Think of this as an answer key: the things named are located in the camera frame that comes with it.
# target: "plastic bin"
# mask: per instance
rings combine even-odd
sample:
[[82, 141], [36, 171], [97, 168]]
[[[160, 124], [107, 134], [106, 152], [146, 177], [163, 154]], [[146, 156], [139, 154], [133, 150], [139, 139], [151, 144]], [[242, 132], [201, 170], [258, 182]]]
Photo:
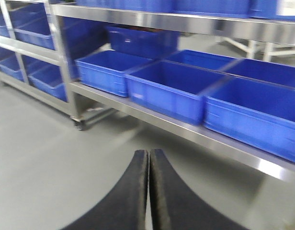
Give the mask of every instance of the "plastic bin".
[[10, 12], [10, 19], [14, 28], [45, 17], [46, 13], [43, 3], [30, 4], [16, 11]]
[[[20, 10], [16, 10], [16, 11], [11, 11], [10, 12], [10, 19], [12, 22], [13, 27], [18, 27], [21, 26], [31, 20], [35, 20], [37, 18], [40, 17], [45, 17], [45, 11], [37, 11], [37, 12], [30, 12], [30, 11], [25, 11], [24, 8], [21, 8]], [[6, 27], [3, 15], [0, 14], [0, 35], [1, 36], [5, 36], [5, 37], [9, 37], [9, 33], [8, 33], [8, 29]]]
[[148, 32], [107, 26], [112, 49], [144, 58], [162, 58], [176, 51], [179, 32]]
[[175, 12], [229, 18], [248, 18], [250, 0], [175, 0]]
[[32, 13], [43, 12], [45, 14], [45, 8], [43, 3], [32, 3], [32, 4], [29, 4], [28, 6], [20, 8], [19, 11], [32, 12]]
[[108, 50], [76, 60], [81, 82], [121, 97], [127, 97], [125, 74], [150, 59]]
[[250, 17], [295, 21], [295, 0], [253, 0]]
[[223, 72], [295, 88], [295, 67], [270, 62], [240, 59]]
[[131, 100], [197, 125], [204, 116], [204, 93], [224, 74], [160, 61], [127, 76]]
[[28, 76], [34, 87], [56, 97], [67, 101], [65, 84], [62, 81], [58, 66], [46, 65], [42, 69]]
[[113, 8], [113, 0], [76, 0], [79, 6]]
[[236, 59], [233, 57], [226, 57], [216, 54], [208, 54], [192, 50], [182, 50], [167, 57], [166, 60], [202, 67], [205, 69], [220, 70]]
[[207, 97], [204, 125], [295, 162], [295, 91], [235, 78]]
[[5, 59], [12, 54], [14, 54], [12, 51], [0, 47], [0, 60]]
[[[45, 65], [45, 62], [34, 59], [32, 57], [23, 56], [23, 62], [26, 68], [27, 74], [37, 71]], [[12, 55], [2, 61], [0, 61], [0, 70], [18, 80], [23, 81], [23, 75], [16, 58], [16, 55]]]
[[[71, 47], [78, 45], [78, 43], [83, 42], [83, 39], [91, 36], [92, 31], [104, 31], [103, 25], [106, 25], [102, 22], [92, 22], [75, 18], [64, 18], [64, 23], [67, 42]], [[29, 22], [14, 29], [14, 31], [17, 38], [21, 41], [54, 49], [53, 39], [46, 18]]]
[[172, 12], [174, 0], [113, 0], [113, 8], [121, 10]]
[[3, 15], [0, 14], [0, 35], [4, 37], [9, 37], [8, 29], [6, 27]]

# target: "epoxy floor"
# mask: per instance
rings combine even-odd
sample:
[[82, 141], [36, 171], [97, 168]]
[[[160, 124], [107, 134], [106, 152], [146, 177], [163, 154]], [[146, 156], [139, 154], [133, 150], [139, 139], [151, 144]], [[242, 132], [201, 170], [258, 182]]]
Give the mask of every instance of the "epoxy floor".
[[[182, 38], [181, 48], [244, 54], [214, 37]], [[276, 58], [295, 65], [295, 57]], [[137, 149], [162, 148], [201, 198], [253, 230], [295, 223], [295, 186], [211, 152], [123, 113], [77, 131], [67, 115], [0, 86], [0, 230], [57, 230], [74, 221], [118, 181]], [[147, 217], [147, 230], [151, 230]]]

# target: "shelf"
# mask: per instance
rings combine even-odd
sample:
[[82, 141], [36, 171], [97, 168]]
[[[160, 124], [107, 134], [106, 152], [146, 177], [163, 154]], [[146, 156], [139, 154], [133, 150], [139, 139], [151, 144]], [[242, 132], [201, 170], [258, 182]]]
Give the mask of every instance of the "shelf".
[[73, 3], [54, 4], [52, 8], [54, 14], [64, 17], [295, 45], [295, 22], [125, 11]]
[[50, 94], [47, 94], [33, 86], [30, 86], [22, 81], [19, 81], [3, 72], [0, 72], [0, 81], [44, 102], [45, 104], [54, 107], [61, 112], [70, 115], [69, 104]]
[[71, 83], [70, 89], [77, 94], [197, 143], [223, 159], [232, 159], [280, 180], [295, 183], [295, 164], [265, 151], [218, 134], [203, 126], [192, 126], [144, 108], [131, 102], [128, 98], [118, 97], [78, 82]]
[[0, 36], [0, 47], [60, 66], [58, 52], [51, 49], [35, 46], [4, 36]]

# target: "black rubber part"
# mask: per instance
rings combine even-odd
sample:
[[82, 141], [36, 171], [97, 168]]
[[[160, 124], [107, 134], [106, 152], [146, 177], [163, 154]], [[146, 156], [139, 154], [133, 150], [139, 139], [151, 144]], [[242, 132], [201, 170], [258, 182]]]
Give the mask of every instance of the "black rubber part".
[[161, 149], [150, 152], [149, 191], [154, 230], [246, 230], [198, 197]]
[[148, 152], [137, 150], [105, 198], [63, 230], [144, 230], [147, 185]]
[[74, 121], [74, 126], [79, 131], [84, 131], [86, 129], [85, 121]]

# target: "metal shelving rack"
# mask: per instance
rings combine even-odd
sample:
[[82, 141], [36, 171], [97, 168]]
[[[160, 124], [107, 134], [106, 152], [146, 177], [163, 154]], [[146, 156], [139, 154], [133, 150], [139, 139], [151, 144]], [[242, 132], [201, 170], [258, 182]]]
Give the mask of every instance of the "metal shelving rack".
[[[131, 102], [127, 98], [121, 98], [85, 85], [71, 81], [71, 69], [68, 50], [64, 47], [64, 35], [61, 34], [61, 17], [74, 17], [110, 23], [152, 27], [164, 30], [174, 30], [196, 34], [217, 35], [232, 38], [243, 38], [262, 42], [272, 42], [295, 45], [295, 23], [271, 20], [232, 19], [196, 16], [173, 13], [150, 13], [141, 11], [123, 11], [114, 9], [76, 6], [73, 3], [45, 2], [46, 12], [50, 21], [50, 28], [54, 37], [57, 51], [47, 50], [41, 47], [25, 44], [12, 38], [0, 37], [0, 46], [9, 48], [19, 54], [29, 55], [49, 63], [59, 65], [66, 84], [69, 103], [66, 106], [68, 114], [81, 125], [84, 117], [79, 95], [93, 101], [103, 103], [113, 109], [122, 111], [142, 121], [167, 130], [177, 136], [197, 143], [211, 150], [215, 155], [240, 162], [256, 170], [283, 181], [295, 183], [295, 164], [273, 156], [267, 152], [233, 140], [202, 126], [192, 126], [175, 120], [171, 117], [146, 109]], [[0, 80], [11, 84], [15, 81], [11, 77], [0, 73]], [[26, 86], [28, 94], [45, 101], [44, 93]]]
[[[71, 59], [68, 55], [68, 48], [64, 46], [63, 34], [60, 28], [63, 28], [63, 22], [60, 17], [57, 17], [52, 12], [52, 4], [57, 3], [56, 0], [21, 0], [21, 2], [30, 2], [30, 3], [43, 3], [45, 7], [45, 12], [47, 16], [47, 20], [49, 23], [49, 28], [51, 31], [51, 35], [54, 41], [55, 50], [43, 48], [40, 46], [35, 46], [29, 43], [21, 42], [16, 39], [13, 26], [11, 23], [9, 11], [7, 8], [8, 0], [0, 0], [1, 11], [9, 31], [10, 37], [0, 36], [0, 47], [9, 49], [14, 51], [19, 62], [24, 82], [14, 79], [7, 74], [0, 72], [0, 82], [6, 83], [8, 85], [13, 86], [14, 88], [23, 91], [30, 96], [62, 111], [65, 114], [71, 116], [71, 118], [75, 121], [75, 124], [78, 125], [82, 120], [85, 119], [83, 112], [85, 108], [82, 108], [80, 104], [89, 105], [89, 99], [86, 102], [83, 102], [83, 99], [78, 95], [73, 93], [69, 89], [69, 84], [71, 83], [70, 76], [73, 75], [71, 65]], [[43, 91], [31, 86], [29, 84], [27, 74], [25, 71], [22, 55], [27, 55], [41, 61], [45, 61], [47, 63], [57, 65], [60, 67], [61, 76], [63, 78], [63, 82], [66, 86], [66, 93], [68, 102], [64, 102], [59, 100]]]

